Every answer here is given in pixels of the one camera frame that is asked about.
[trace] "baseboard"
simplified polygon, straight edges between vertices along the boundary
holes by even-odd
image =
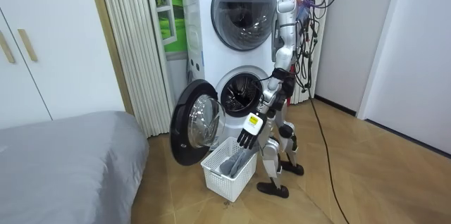
[[[444,156],[444,157],[446,157],[446,158],[451,158],[451,154],[449,154],[449,153],[447,153],[447,152],[445,152],[445,151],[442,151],[442,150],[440,150],[440,149],[437,149],[437,148],[435,148],[435,147],[432,147],[431,145],[426,144],[426,143],[424,143],[424,142],[421,142],[421,141],[419,141],[419,140],[417,140],[417,139],[414,139],[414,138],[412,138],[412,137],[410,137],[410,136],[407,136],[407,135],[405,135],[404,133],[398,132],[398,131],[396,131],[396,130],[394,130],[394,129],[390,129],[390,128],[388,128],[388,127],[386,127],[386,126],[384,126],[384,125],[381,125],[380,123],[374,122],[374,121],[372,121],[372,120],[370,120],[370,119],[365,119],[365,121],[368,122],[368,123],[371,123],[371,124],[373,124],[373,125],[375,125],[375,126],[377,126],[377,127],[379,127],[379,128],[382,128],[382,129],[384,129],[384,130],[386,130],[386,131],[388,131],[388,132],[391,132],[391,133],[393,133],[393,134],[396,134],[396,135],[400,136],[401,138],[407,139],[407,140],[409,140],[410,142],[413,142],[413,143],[415,143],[415,144],[417,144],[417,145],[419,145],[419,146],[422,146],[422,147],[424,147],[424,148],[426,148],[426,149],[429,149],[429,150],[431,150],[431,151],[433,151],[433,152],[435,152],[435,153],[437,153],[437,154],[440,154],[441,156]]]
[[[337,104],[337,103],[335,103],[335,102],[333,102],[331,100],[328,100],[328,99],[326,99],[324,97],[320,97],[317,94],[315,94],[315,99],[317,99],[318,101],[322,101],[323,103],[328,104],[328,105],[332,106],[333,108],[337,108],[337,109],[339,109],[339,110],[341,110],[341,111],[343,111],[345,113],[348,113],[351,116],[356,116],[356,114],[357,114],[356,111],[353,111],[350,108],[346,108],[343,105]]]

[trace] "gray bedsheet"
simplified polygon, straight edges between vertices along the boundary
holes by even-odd
[[[0,130],[0,223],[129,223],[148,151],[124,112]]]

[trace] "pleated curtain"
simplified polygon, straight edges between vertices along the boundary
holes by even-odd
[[[148,137],[169,132],[174,104],[155,9],[149,0],[105,2],[135,117]]]

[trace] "robot leg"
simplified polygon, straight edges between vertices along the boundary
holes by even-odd
[[[257,183],[257,189],[260,192],[286,199],[289,196],[288,188],[281,185],[278,178],[280,172],[282,172],[280,156],[278,154],[279,143],[276,139],[269,136],[273,128],[273,123],[274,118],[269,118],[258,138],[263,165],[271,182],[259,182]]]
[[[295,135],[295,125],[285,120],[287,113],[287,101],[283,104],[282,111],[276,113],[276,125],[279,129],[280,148],[287,154],[288,161],[281,161],[284,170],[293,172],[296,175],[303,175],[304,168],[297,164],[297,138]]]

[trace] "plastic basket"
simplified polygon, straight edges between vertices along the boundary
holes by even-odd
[[[238,175],[235,178],[221,174],[219,166],[222,162],[232,157],[240,148],[237,139],[229,137],[201,162],[206,186],[231,202],[237,200],[246,184],[254,175],[257,166],[257,154],[254,154],[238,171]]]

